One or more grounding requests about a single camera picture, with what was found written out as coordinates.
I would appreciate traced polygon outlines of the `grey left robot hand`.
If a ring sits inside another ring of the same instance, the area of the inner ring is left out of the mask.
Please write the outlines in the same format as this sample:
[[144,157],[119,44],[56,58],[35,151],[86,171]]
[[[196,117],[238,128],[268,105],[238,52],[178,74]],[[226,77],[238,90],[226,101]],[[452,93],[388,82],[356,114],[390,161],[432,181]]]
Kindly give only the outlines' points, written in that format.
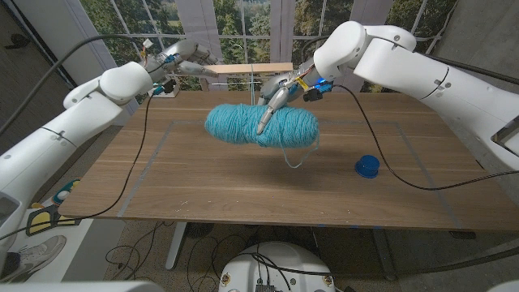
[[208,48],[185,39],[149,58],[145,68],[152,80],[159,82],[171,73],[217,77],[218,74],[206,66],[218,63],[217,57]]

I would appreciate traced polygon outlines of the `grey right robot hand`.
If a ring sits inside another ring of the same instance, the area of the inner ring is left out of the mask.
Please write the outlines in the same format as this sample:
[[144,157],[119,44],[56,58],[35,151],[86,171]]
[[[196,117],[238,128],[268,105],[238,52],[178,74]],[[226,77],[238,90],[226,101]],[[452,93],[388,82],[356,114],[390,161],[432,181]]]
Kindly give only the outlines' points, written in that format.
[[261,135],[272,116],[289,102],[299,98],[307,89],[314,86],[321,78],[312,67],[299,69],[272,77],[260,90],[257,105],[266,105],[257,125],[256,134]]

